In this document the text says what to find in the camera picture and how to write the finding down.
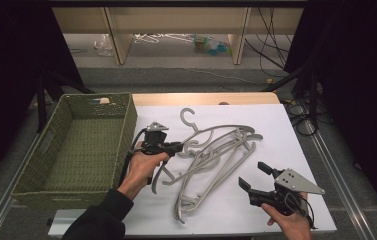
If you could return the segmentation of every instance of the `green woven basket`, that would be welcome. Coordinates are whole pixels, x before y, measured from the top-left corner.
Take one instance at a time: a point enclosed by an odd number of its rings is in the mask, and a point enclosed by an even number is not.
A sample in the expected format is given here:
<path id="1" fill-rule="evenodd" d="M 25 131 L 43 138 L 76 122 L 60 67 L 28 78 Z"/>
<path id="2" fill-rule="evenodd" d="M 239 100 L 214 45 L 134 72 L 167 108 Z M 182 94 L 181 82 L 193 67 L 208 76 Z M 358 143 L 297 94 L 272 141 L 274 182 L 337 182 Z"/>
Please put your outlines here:
<path id="1" fill-rule="evenodd" d="M 36 209 L 99 204 L 117 187 L 136 120 L 130 93 L 63 95 L 11 196 Z"/>

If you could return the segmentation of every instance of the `black curtain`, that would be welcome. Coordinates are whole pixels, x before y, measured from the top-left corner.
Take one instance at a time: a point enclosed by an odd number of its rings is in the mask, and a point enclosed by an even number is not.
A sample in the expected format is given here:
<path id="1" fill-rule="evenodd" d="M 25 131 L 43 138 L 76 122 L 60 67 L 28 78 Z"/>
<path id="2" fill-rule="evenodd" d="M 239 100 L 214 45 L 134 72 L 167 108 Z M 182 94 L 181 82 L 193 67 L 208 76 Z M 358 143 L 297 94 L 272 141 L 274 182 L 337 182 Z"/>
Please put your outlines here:
<path id="1" fill-rule="evenodd" d="M 321 82 L 330 115 L 377 192 L 377 1 L 350 2 Z"/>
<path id="2" fill-rule="evenodd" d="M 310 56 L 312 48 L 317 42 L 322 29 L 328 24 L 340 1 L 334 0 L 333 4 L 316 4 L 303 9 L 299 24 L 294 34 L 290 52 L 284 70 L 292 73 L 299 69 Z"/>
<path id="3" fill-rule="evenodd" d="M 46 71 L 82 84 L 51 8 L 0 1 L 0 160 Z"/>

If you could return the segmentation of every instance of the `wrist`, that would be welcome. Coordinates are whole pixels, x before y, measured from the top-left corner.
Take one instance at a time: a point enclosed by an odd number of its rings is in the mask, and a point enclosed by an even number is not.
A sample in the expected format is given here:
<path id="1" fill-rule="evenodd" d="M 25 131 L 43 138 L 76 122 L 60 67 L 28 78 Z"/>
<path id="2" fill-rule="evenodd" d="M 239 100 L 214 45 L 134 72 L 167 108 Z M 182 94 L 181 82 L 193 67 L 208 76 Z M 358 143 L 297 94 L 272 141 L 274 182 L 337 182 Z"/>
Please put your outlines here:
<path id="1" fill-rule="evenodd" d="M 291 234 L 285 234 L 289 240 L 311 240 L 312 233 L 310 230 L 307 231 L 295 231 Z"/>
<path id="2" fill-rule="evenodd" d="M 131 179 L 126 178 L 123 180 L 122 184 L 117 188 L 117 191 L 124 194 L 131 201 L 135 199 L 138 193 L 141 191 L 142 186 L 140 184 L 134 183 Z"/>

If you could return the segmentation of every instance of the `black sleeve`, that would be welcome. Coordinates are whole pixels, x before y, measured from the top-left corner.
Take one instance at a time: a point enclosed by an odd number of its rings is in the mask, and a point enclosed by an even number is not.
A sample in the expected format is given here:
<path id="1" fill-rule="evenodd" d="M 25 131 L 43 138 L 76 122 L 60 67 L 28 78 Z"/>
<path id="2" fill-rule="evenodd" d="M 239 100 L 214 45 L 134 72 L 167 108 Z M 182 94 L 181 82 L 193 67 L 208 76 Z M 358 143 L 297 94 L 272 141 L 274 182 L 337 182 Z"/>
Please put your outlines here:
<path id="1" fill-rule="evenodd" d="M 121 192 L 110 189 L 98 206 L 89 207 L 63 235 L 63 240 L 123 239 L 125 225 L 122 220 L 134 203 Z"/>

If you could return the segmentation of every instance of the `metal bracket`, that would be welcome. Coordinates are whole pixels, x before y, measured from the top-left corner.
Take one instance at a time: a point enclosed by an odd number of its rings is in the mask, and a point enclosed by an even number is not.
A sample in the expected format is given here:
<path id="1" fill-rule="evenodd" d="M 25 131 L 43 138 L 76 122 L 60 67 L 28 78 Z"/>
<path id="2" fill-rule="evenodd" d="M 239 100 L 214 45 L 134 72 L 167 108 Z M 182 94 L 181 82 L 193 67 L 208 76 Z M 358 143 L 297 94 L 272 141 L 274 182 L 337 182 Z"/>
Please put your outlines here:
<path id="1" fill-rule="evenodd" d="M 146 128 L 147 132 L 156 132 L 156 131 L 165 131 L 165 130 L 169 130 L 169 128 L 165 127 L 164 125 L 158 122 L 153 122 L 150 124 L 150 126 L 147 126 Z"/>
<path id="2" fill-rule="evenodd" d="M 276 179 L 275 183 L 294 192 L 308 192 L 323 195 L 325 190 L 307 180 L 298 172 L 287 168 Z"/>

